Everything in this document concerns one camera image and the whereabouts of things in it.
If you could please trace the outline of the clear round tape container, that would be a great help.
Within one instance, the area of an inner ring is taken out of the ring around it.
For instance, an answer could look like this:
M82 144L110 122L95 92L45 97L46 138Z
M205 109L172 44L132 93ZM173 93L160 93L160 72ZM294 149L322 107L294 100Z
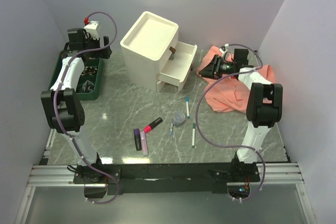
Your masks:
M186 119L186 116L185 116L184 112L176 111L172 116L172 124L174 126L179 126L179 125L183 124L185 119Z

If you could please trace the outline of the white three-drawer organizer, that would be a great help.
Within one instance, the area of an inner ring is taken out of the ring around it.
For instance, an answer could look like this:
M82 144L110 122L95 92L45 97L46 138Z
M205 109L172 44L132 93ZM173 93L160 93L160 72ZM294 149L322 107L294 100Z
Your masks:
M167 83L181 91L197 45L179 41L177 23L145 11L120 41L131 83L159 92Z

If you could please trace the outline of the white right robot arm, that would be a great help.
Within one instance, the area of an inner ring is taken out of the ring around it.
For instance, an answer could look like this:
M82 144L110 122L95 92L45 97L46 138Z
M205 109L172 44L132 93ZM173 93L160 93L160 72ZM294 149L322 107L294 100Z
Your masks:
M258 67L249 64L248 55L252 52L250 48L236 44L232 58L227 59L228 46L220 47L219 53L199 71L199 75L213 79L215 83L234 77L249 90L246 107L247 131L242 144L235 146L237 151L228 172L232 179L242 181L245 177L256 174L262 143L282 117L283 87L270 82L259 73L262 63Z

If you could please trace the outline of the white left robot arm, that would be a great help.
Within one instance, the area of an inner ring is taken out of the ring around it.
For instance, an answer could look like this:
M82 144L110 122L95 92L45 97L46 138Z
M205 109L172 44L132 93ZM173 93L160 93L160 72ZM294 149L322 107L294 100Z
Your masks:
M48 125L68 141L78 156L73 172L99 183L111 175L104 170L99 154L84 134L85 112L76 89L89 59L111 56L111 41L107 36L100 39L98 29L91 25L69 29L68 39L60 52L59 75L50 89L41 93L40 99Z

